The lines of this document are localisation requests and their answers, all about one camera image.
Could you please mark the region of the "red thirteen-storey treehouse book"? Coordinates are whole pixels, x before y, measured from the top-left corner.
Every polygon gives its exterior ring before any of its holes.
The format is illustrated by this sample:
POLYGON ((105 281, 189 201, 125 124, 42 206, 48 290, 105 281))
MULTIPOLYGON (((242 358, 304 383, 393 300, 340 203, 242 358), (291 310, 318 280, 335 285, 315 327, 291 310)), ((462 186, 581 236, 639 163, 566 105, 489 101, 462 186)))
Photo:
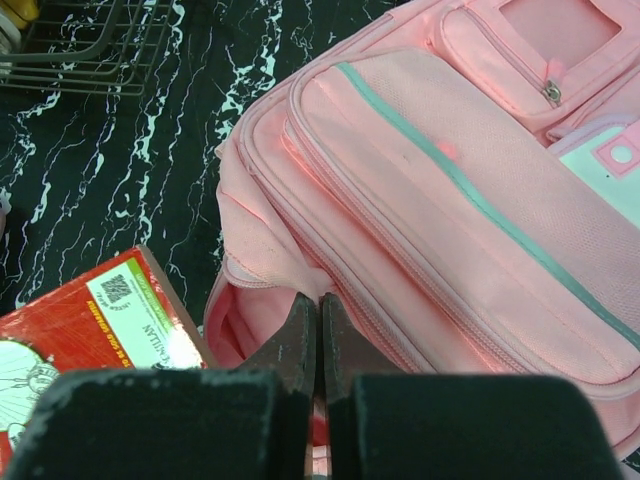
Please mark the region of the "red thirteen-storey treehouse book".
POLYGON ((2 317, 1 465, 39 396, 67 371, 214 364, 151 251, 132 247, 2 317))

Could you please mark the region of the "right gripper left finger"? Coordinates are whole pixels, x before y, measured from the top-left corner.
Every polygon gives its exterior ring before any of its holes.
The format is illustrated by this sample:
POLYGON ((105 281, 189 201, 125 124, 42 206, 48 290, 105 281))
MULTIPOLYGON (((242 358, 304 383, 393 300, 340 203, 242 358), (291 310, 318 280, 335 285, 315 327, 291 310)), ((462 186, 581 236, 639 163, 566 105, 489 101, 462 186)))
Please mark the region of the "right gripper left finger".
POLYGON ((312 474, 317 309, 233 369, 100 369, 43 394, 8 479, 306 479, 312 474))

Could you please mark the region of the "pink school backpack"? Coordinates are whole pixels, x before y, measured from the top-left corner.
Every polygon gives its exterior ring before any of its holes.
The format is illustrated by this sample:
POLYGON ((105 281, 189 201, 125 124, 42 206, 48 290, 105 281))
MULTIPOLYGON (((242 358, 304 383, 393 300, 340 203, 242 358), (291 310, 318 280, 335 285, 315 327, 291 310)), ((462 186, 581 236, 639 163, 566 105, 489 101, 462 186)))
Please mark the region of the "pink school backpack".
POLYGON ((408 2, 216 153, 220 365, 331 292, 399 367, 566 378, 638 448, 637 2, 408 2))

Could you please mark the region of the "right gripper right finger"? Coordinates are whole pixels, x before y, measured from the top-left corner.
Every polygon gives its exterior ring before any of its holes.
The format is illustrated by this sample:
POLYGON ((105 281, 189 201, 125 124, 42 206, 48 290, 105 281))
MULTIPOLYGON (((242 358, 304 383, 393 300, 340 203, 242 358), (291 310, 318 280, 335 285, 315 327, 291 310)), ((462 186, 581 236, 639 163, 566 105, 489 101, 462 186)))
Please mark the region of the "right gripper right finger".
POLYGON ((571 383, 536 375, 400 371, 320 307, 335 479, 626 479, 595 411, 571 383))

